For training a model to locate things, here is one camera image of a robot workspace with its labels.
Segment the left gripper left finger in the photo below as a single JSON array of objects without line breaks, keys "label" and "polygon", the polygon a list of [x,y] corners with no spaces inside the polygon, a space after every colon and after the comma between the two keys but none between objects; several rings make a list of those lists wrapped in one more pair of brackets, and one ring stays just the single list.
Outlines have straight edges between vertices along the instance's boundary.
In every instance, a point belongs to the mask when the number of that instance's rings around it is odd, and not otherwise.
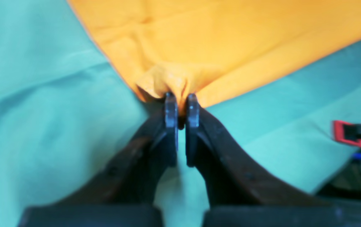
[{"label": "left gripper left finger", "polygon": [[19,227],[163,227],[153,205],[167,168],[177,164],[178,106],[167,93],[129,143],[70,196],[25,210]]}]

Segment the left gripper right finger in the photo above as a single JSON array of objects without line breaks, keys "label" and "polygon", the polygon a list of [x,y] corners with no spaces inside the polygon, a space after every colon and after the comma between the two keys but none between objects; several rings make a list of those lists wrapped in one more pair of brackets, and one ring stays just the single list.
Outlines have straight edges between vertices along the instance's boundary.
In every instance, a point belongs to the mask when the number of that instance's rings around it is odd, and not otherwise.
[{"label": "left gripper right finger", "polygon": [[204,227],[346,227],[343,212],[270,174],[224,125],[187,97],[186,158],[205,181]]}]

